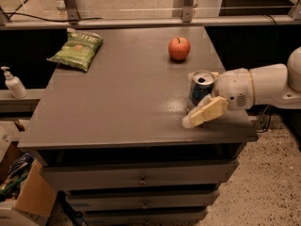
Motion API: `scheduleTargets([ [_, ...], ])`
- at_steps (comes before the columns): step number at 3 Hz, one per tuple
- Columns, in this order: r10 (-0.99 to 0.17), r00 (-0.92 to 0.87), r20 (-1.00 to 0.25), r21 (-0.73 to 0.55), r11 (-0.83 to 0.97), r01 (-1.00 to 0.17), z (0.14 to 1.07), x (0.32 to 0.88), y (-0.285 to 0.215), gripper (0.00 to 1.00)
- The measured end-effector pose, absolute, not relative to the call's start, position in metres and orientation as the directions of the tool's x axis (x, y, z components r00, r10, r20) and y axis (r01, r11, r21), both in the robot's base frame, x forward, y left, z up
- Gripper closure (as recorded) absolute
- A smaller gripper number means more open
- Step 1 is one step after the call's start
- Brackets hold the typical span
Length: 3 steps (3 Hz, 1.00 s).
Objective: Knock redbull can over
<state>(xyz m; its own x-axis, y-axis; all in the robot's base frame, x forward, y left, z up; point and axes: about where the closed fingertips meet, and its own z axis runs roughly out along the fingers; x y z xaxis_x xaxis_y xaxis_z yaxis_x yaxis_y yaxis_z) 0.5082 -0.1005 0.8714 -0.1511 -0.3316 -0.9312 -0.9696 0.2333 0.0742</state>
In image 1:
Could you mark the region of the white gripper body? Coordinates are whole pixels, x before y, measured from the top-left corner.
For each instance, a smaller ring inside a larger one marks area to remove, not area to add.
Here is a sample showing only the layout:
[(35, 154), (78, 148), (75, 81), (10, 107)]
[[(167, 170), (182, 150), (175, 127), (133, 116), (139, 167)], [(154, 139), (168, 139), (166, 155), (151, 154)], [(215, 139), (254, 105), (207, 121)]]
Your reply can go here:
[(219, 74), (214, 82), (214, 95), (226, 99), (229, 110), (249, 109), (254, 105), (250, 71), (242, 68)]

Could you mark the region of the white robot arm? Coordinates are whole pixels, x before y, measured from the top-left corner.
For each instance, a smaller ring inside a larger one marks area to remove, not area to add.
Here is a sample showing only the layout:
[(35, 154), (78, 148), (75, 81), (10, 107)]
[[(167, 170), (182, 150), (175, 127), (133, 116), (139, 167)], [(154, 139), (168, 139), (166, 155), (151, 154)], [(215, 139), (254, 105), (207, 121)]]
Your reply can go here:
[(182, 126), (194, 128), (221, 117), (226, 111), (272, 105), (301, 108), (301, 48), (285, 64), (224, 73), (199, 70), (188, 75), (191, 83), (188, 113)]

